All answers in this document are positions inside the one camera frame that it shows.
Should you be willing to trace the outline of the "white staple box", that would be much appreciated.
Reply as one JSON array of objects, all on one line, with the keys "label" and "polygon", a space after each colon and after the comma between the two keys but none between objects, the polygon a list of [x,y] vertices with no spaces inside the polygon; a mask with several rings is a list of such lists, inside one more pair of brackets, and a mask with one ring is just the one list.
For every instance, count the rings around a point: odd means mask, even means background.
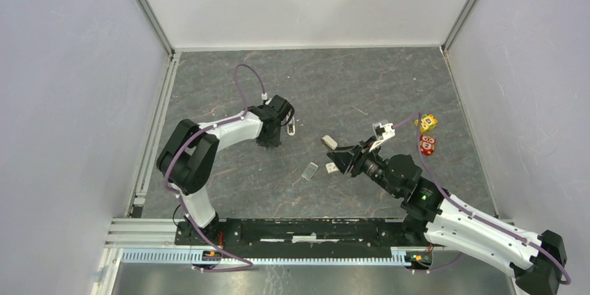
[{"label": "white staple box", "polygon": [[326,164],[326,171],[328,173],[336,173],[336,172],[339,172],[340,170],[338,169],[338,167],[334,163],[329,163],[329,164]]}]

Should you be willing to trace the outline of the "white stapler top half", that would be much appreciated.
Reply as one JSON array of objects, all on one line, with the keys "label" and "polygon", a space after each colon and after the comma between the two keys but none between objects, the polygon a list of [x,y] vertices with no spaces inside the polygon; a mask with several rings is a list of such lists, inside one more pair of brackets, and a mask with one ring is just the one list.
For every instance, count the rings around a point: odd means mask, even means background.
[{"label": "white stapler top half", "polygon": [[294,136],[296,134],[296,121],[295,118],[291,118],[287,123],[287,134]]}]

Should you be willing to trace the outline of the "beige stapler base half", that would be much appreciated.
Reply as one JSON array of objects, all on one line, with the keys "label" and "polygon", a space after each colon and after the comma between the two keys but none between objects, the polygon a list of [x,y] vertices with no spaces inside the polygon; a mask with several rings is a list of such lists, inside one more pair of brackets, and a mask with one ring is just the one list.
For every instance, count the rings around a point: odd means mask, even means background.
[{"label": "beige stapler base half", "polygon": [[327,150],[335,150],[338,147],[338,143],[329,135],[322,136],[321,143]]}]

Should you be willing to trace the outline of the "white staple tray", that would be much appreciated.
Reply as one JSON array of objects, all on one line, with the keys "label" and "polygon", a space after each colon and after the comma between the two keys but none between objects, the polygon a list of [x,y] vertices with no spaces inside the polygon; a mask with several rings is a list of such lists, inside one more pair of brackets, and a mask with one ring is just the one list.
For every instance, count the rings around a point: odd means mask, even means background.
[{"label": "white staple tray", "polygon": [[319,168],[319,166],[316,163],[310,162],[305,167],[305,170],[301,174],[301,177],[307,181],[311,180],[313,178],[314,174],[317,172],[318,168]]}]

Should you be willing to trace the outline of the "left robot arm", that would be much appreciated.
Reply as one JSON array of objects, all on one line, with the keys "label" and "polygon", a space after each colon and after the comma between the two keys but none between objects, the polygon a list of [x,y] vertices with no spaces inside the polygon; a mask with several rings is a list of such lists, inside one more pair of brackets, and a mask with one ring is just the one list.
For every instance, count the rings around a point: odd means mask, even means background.
[{"label": "left robot arm", "polygon": [[206,184],[218,152],[254,140],[263,148],[280,145],[281,129],[293,118],[294,107],[275,95],[268,102],[249,106],[242,112],[213,122],[181,120],[160,152],[156,167],[164,186],[178,198],[191,234],[201,244],[218,237],[218,213],[213,208]]}]

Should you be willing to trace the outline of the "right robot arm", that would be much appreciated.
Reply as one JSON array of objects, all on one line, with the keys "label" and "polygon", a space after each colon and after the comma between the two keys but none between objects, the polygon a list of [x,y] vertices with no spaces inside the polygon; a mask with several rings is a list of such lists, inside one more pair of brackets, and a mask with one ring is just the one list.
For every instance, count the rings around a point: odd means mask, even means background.
[{"label": "right robot arm", "polygon": [[571,281],[559,234],[524,230],[479,211],[423,177],[409,154],[384,159],[378,150],[354,145],[327,156],[341,173],[366,175],[401,200],[407,213],[401,233],[407,243],[444,246],[478,259],[513,278],[528,294],[556,294]]}]

